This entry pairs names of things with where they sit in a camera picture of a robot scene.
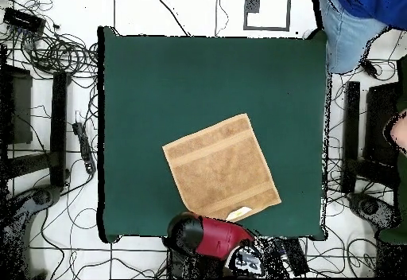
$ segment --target blue shirt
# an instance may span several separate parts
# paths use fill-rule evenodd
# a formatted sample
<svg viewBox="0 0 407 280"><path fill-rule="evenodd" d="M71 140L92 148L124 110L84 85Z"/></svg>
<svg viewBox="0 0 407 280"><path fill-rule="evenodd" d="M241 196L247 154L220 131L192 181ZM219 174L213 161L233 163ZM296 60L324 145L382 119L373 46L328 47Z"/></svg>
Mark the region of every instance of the blue shirt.
<svg viewBox="0 0 407 280"><path fill-rule="evenodd" d="M407 29L407 0L339 0L354 17L373 18L395 29Z"/></svg>

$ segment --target black border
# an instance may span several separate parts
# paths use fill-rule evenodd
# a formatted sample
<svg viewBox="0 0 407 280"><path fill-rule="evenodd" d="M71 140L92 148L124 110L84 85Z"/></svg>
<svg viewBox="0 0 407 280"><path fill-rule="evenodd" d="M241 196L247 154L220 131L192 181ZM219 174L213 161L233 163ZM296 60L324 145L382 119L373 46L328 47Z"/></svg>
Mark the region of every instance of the black border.
<svg viewBox="0 0 407 280"><path fill-rule="evenodd" d="M98 207L96 210L96 223L99 238L104 243L109 243L103 225L105 211L105 170L104 170L104 144L105 144L105 34L104 27L98 27Z"/></svg>
<svg viewBox="0 0 407 280"><path fill-rule="evenodd" d="M245 31L282 31L289 32L289 25L291 21L291 0L287 0L287 14L285 16L285 27L257 27L257 26L248 26L247 25L247 14L249 13L246 10L245 0L245 13L243 15L243 30Z"/></svg>

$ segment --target white tag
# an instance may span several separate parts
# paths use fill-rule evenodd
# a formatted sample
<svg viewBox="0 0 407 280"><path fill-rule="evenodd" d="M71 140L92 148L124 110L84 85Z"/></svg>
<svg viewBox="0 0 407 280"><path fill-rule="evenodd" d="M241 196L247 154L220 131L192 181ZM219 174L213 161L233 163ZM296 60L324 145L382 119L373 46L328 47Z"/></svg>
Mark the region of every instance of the white tag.
<svg viewBox="0 0 407 280"><path fill-rule="evenodd" d="M249 211L251 211L251 208L248 207L242 207L236 211L231 212L226 220L235 220L236 218L239 218L240 216L243 216L245 214L247 214Z"/></svg>

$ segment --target grout line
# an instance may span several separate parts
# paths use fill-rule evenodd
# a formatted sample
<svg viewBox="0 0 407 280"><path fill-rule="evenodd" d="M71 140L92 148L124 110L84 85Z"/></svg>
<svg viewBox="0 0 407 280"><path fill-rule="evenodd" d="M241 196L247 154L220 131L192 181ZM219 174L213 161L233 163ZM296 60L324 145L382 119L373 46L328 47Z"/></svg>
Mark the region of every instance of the grout line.
<svg viewBox="0 0 407 280"><path fill-rule="evenodd" d="M306 255L307 258L342 258L342 259L346 259L347 256L346 255ZM364 259L365 257L361 256L361 255L350 255L349 258L353 258L353 259Z"/></svg>
<svg viewBox="0 0 407 280"><path fill-rule="evenodd" d="M15 0L13 0L13 10L15 9ZM17 42L14 44L14 39L12 40L12 53L13 53L13 66L14 66L14 61L15 61L15 57L14 57L14 52L15 52L15 45L17 44ZM13 135L11 135L12 136L12 138L13 138L13 159L15 159L15 144L14 144L14 137L15 137L15 128L16 128L16 125L15 125L15 119L14 119L14 123L13 123ZM13 184L13 189L12 189L12 196L14 197L14 195L15 195L15 177L13 177L13 180L12 180L12 184Z"/></svg>
<svg viewBox="0 0 407 280"><path fill-rule="evenodd" d="M78 248L78 247L29 247L32 250L62 250L62 251L101 251L101 252L110 252L110 249L85 249L85 248ZM114 249L112 248L111 251L120 251L120 252L158 252L164 253L167 252L166 250L135 250L135 249Z"/></svg>
<svg viewBox="0 0 407 280"><path fill-rule="evenodd" d="M44 153L42 149L8 149L7 151L21 151L21 152L30 152L30 153L35 153L35 152L40 152ZM75 151L75 150L65 150L65 153L72 153L72 154L81 154L80 151Z"/></svg>

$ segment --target black stand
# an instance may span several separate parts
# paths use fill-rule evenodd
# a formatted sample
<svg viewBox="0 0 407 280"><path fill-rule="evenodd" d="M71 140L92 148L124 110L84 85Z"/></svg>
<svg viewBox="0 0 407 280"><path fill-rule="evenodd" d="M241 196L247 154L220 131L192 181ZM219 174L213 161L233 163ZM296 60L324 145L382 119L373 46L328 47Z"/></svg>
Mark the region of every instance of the black stand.
<svg viewBox="0 0 407 280"><path fill-rule="evenodd" d="M28 248L29 227L35 215L60 198L68 177L65 166L67 86L66 72L53 74L50 153L7 157L14 108L13 76L5 69L6 47L0 48L0 278L30 279ZM49 168L50 185L28 190L7 199L8 180Z"/></svg>
<svg viewBox="0 0 407 280"><path fill-rule="evenodd" d="M344 93L343 167L341 192L352 193L356 178L363 177L391 189L399 184L397 152L386 142L382 130L397 114L399 84L373 87L367 94L365 149L358 158L360 83L349 82Z"/></svg>

